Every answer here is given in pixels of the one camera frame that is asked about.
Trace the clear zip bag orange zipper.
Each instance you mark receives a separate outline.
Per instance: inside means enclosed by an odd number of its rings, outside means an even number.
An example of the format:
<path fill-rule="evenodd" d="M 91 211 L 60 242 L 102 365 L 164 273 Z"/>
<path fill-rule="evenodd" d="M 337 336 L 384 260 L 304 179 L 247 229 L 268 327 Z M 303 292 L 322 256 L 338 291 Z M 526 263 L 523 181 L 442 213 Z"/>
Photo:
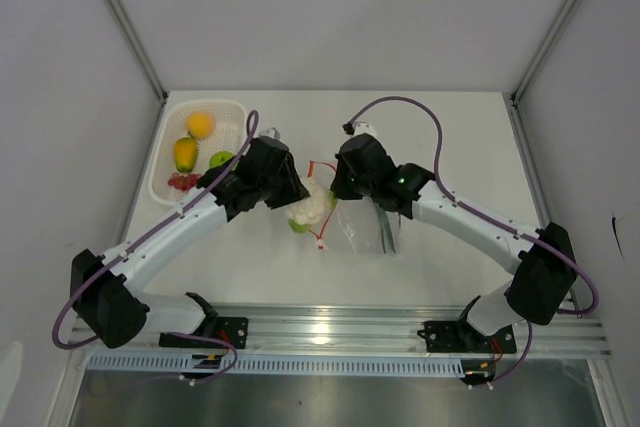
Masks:
<path fill-rule="evenodd" d="M 330 184 L 335 172 L 335 162 L 310 160 L 307 177 L 314 178 L 331 192 Z M 387 255 L 382 251 L 380 227 L 373 208 L 375 202 L 368 197 L 351 201 L 335 200 L 330 213 L 309 230 L 320 250 L 380 256 L 400 254 L 400 234 L 397 254 Z"/>

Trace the white cauliflower with green leaves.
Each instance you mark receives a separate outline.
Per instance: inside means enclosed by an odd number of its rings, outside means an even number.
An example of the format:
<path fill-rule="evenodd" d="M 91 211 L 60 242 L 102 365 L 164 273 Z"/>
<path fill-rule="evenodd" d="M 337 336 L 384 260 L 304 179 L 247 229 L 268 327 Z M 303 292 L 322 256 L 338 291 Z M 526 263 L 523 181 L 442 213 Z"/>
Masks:
<path fill-rule="evenodd" d="M 285 208 L 285 216 L 295 233 L 308 232 L 335 206 L 333 194 L 312 177 L 301 178 L 309 196 Z"/>

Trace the green scallion stalks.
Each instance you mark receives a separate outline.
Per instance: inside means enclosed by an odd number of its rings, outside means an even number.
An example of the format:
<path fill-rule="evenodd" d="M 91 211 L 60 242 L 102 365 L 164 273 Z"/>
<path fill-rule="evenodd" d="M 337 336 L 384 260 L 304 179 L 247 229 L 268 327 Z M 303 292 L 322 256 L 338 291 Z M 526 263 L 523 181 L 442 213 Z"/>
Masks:
<path fill-rule="evenodd" d="M 393 255 L 399 251 L 399 234 L 401 217 L 397 213 L 383 210 L 377 203 L 373 203 L 380 227 L 380 242 L 384 254 Z"/>

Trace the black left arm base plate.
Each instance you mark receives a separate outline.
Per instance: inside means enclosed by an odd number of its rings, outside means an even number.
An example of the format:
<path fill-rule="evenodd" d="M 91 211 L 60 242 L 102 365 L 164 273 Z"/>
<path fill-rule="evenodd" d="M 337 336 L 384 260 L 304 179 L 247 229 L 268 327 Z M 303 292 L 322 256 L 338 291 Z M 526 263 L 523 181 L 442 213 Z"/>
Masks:
<path fill-rule="evenodd" d="M 244 349 L 249 331 L 246 317 L 210 317 L 191 334 L 161 333 L 159 346 L 163 348 L 224 348 L 223 343 Z"/>

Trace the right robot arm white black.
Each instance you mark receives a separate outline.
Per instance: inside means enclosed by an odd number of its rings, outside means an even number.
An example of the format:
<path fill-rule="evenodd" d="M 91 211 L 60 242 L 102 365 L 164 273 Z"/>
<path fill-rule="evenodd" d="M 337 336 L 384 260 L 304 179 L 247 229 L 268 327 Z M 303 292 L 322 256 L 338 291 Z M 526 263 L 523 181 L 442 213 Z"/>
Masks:
<path fill-rule="evenodd" d="M 465 308 L 458 342 L 479 350 L 494 333 L 521 320 L 547 325 L 576 280 L 568 266 L 566 230 L 550 223 L 537 229 L 456 200 L 435 173 L 413 163 L 397 165 L 370 134 L 347 140 L 337 155 L 331 190 L 339 200 L 371 199 L 382 210 L 434 226 L 487 255 L 511 281 Z"/>

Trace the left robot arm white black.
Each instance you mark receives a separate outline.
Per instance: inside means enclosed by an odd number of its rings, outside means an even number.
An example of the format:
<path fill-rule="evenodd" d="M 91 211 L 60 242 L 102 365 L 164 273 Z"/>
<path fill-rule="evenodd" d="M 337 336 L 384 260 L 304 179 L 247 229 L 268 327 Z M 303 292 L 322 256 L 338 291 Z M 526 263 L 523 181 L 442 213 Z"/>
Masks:
<path fill-rule="evenodd" d="M 208 170 L 149 232 L 97 256 L 79 253 L 71 267 L 71 306 L 106 347 L 119 348 L 141 333 L 163 346 L 204 347 L 220 337 L 219 315 L 202 296 L 144 292 L 150 281 L 197 238 L 264 203 L 270 209 L 309 196 L 282 142 L 260 136 L 239 158 Z"/>

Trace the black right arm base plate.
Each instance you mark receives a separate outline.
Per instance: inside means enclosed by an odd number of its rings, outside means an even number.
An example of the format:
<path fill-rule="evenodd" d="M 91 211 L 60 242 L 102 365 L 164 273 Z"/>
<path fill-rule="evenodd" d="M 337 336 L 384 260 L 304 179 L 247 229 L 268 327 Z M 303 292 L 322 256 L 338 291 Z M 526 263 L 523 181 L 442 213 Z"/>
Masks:
<path fill-rule="evenodd" d="M 485 336 L 466 321 L 430 320 L 422 324 L 417 336 L 424 340 L 430 353 L 515 354 L 517 345 L 511 326 Z"/>

